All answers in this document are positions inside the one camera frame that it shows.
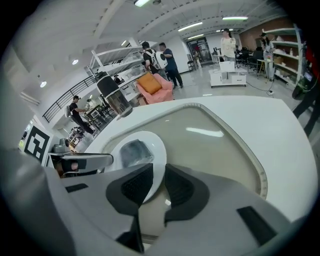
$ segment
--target pink armchair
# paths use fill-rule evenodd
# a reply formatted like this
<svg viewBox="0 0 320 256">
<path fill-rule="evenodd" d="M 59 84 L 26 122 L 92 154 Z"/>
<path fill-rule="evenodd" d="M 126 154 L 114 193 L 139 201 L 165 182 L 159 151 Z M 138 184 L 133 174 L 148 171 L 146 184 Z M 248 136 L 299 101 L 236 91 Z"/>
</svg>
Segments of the pink armchair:
<svg viewBox="0 0 320 256">
<path fill-rule="evenodd" d="M 153 77 L 161 85 L 162 89 L 158 90 L 152 95 L 146 92 L 145 89 L 143 89 L 142 86 L 139 84 L 139 82 L 137 83 L 139 92 L 145 97 L 148 104 L 173 101 L 174 97 L 172 95 L 172 83 L 165 80 L 159 74 L 153 74 Z"/>
</svg>

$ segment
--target man in blue shirt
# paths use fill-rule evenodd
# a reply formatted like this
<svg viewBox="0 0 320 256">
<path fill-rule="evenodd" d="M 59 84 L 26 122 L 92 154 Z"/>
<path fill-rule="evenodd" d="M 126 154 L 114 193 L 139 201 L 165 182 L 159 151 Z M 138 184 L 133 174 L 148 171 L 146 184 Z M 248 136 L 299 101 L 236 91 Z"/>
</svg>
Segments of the man in blue shirt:
<svg viewBox="0 0 320 256">
<path fill-rule="evenodd" d="M 178 79 L 180 87 L 183 88 L 184 85 L 182 82 L 182 78 L 179 74 L 178 67 L 172 51 L 166 47 L 166 44 L 164 42 L 159 44 L 159 48 L 160 48 L 160 51 L 163 52 L 166 58 L 166 61 L 168 62 L 168 65 L 165 67 L 165 70 L 168 72 L 169 77 L 173 81 L 173 84 L 174 84 L 173 89 L 176 89 L 178 87 L 176 79 Z"/>
</svg>

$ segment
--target white plate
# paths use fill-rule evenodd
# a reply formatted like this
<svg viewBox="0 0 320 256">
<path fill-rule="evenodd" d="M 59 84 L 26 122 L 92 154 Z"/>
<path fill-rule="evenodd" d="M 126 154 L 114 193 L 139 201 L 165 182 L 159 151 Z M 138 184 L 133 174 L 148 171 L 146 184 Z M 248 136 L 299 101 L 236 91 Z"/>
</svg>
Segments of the white plate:
<svg viewBox="0 0 320 256">
<path fill-rule="evenodd" d="M 104 169 L 104 172 L 112 172 L 116 170 L 120 170 L 123 168 L 120 158 L 120 149 L 127 144 L 128 142 L 139 140 L 144 142 L 147 148 L 153 155 L 153 185 L 144 199 L 144 203 L 148 201 L 153 194 L 159 188 L 162 179 L 164 178 L 166 171 L 166 163 L 167 163 L 167 152 L 164 143 L 162 140 L 153 132 L 150 131 L 138 131 L 133 134 L 130 134 L 126 138 L 124 138 L 118 145 L 115 146 L 111 155 L 113 156 L 113 164 L 107 166 Z"/>
</svg>

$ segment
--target white shelving unit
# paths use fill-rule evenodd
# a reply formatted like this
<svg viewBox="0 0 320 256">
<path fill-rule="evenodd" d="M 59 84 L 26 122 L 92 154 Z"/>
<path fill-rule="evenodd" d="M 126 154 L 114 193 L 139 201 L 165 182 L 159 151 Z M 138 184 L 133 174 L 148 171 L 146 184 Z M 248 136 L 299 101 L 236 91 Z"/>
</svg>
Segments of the white shelving unit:
<svg viewBox="0 0 320 256">
<path fill-rule="evenodd" d="M 285 69 L 285 70 L 289 71 L 290 73 L 296 74 L 296 80 L 295 80 L 295 82 L 292 82 L 290 79 L 275 73 L 275 75 L 277 77 L 281 78 L 282 80 L 287 82 L 289 85 L 291 85 L 290 87 L 292 89 L 294 89 L 296 87 L 297 82 L 299 81 L 300 77 L 302 76 L 302 60 L 303 60 L 302 51 L 301 51 L 302 48 L 303 48 L 303 44 L 301 42 L 300 31 L 299 31 L 299 29 L 298 29 L 296 24 L 294 24 L 293 26 L 294 27 L 278 28 L 278 29 L 273 29 L 273 30 L 268 30 L 268 31 L 262 30 L 262 32 L 264 32 L 266 34 L 272 34 L 272 35 L 275 35 L 275 36 L 281 36 L 281 35 L 296 36 L 297 42 L 292 42 L 292 41 L 271 41 L 271 43 L 275 47 L 287 46 L 287 47 L 291 47 L 291 48 L 292 47 L 298 48 L 298 56 L 292 56 L 290 54 L 278 53 L 278 52 L 274 52 L 273 53 L 274 55 L 280 55 L 280 56 L 283 56 L 285 58 L 291 58 L 291 59 L 294 59 L 294 60 L 298 61 L 298 70 L 295 70 L 295 69 L 293 69 L 291 67 L 288 67 L 286 65 L 275 63 L 275 67 L 276 68 Z"/>
</svg>

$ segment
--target backpack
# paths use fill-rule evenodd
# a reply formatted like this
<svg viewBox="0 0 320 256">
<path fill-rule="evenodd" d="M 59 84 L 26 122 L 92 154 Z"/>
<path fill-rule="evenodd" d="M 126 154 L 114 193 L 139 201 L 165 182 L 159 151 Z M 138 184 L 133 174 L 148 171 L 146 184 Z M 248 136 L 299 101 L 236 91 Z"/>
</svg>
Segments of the backpack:
<svg viewBox="0 0 320 256">
<path fill-rule="evenodd" d="M 69 117 L 71 117 L 71 111 L 70 111 L 70 106 L 66 106 L 65 108 L 64 108 L 64 116 L 66 117 L 66 118 L 69 118 Z"/>
<path fill-rule="evenodd" d="M 155 51 L 151 49 L 152 53 L 148 52 L 147 50 L 145 53 L 151 57 L 151 65 L 157 70 L 163 70 L 167 65 L 167 59 L 165 55 L 160 51 Z"/>
</svg>

